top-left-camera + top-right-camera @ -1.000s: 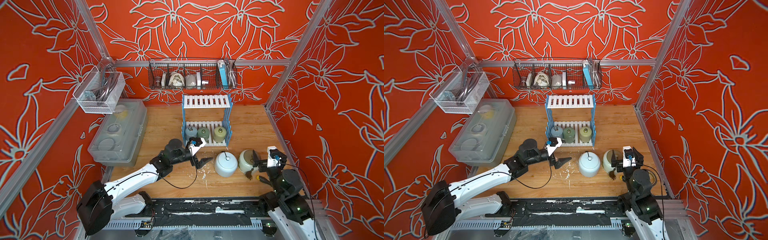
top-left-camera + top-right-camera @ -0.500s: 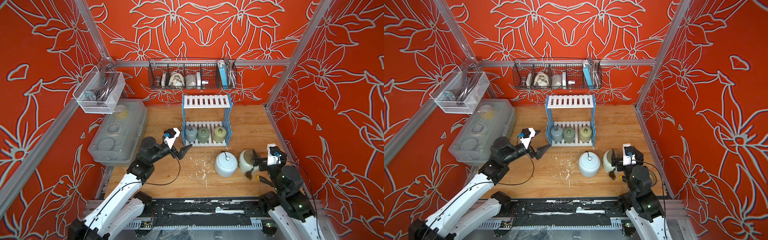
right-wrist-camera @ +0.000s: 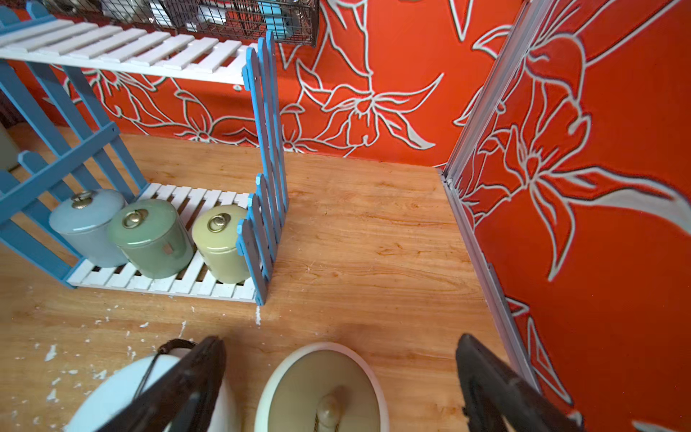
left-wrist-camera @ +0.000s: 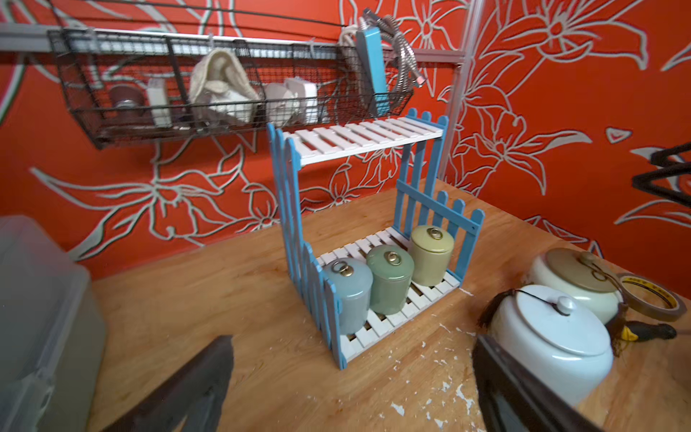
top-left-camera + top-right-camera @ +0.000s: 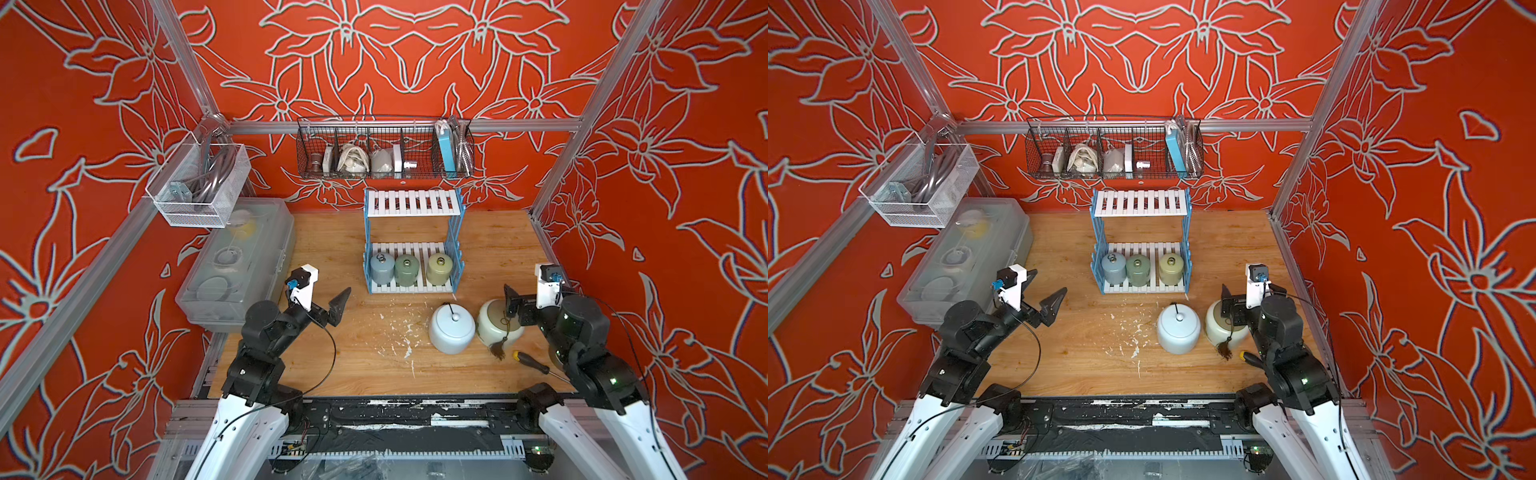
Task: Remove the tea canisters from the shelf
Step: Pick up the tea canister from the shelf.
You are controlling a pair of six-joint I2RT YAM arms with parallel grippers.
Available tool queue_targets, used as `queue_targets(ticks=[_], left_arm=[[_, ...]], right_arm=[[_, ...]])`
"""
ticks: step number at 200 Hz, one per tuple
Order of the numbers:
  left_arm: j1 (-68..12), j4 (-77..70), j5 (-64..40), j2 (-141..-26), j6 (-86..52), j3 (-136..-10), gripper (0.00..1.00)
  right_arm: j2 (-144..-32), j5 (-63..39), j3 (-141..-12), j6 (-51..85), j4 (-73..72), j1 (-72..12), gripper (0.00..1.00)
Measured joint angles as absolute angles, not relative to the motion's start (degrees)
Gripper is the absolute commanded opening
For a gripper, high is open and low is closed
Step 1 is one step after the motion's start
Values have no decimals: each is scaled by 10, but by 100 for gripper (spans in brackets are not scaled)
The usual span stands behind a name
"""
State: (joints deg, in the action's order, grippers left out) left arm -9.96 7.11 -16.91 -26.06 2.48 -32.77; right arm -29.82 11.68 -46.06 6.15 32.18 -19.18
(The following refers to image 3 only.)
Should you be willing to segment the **small yellow-green tea canister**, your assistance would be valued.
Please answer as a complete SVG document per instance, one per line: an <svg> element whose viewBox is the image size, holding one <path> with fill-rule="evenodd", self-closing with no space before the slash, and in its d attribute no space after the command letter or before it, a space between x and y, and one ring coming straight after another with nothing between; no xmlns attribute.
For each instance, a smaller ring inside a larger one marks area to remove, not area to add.
<svg viewBox="0 0 691 432"><path fill-rule="evenodd" d="M192 228L194 243L206 266L224 284L243 283L250 278L237 247L237 229L247 214L236 204L215 206L199 215Z"/></svg>

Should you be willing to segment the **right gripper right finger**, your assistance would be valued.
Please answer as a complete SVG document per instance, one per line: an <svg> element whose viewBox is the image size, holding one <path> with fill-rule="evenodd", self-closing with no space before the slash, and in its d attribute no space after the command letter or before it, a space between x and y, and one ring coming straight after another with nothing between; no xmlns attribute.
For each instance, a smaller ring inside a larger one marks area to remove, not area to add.
<svg viewBox="0 0 691 432"><path fill-rule="evenodd" d="M460 337L455 358L469 430L581 430L475 336Z"/></svg>

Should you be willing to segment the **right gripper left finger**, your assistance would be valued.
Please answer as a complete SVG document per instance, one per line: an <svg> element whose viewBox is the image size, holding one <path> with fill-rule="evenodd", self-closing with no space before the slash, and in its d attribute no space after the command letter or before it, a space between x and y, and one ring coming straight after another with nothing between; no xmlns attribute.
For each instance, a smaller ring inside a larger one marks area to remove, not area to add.
<svg viewBox="0 0 691 432"><path fill-rule="evenodd" d="M176 338L158 349L133 399L101 431L225 431L227 353L221 338Z"/></svg>

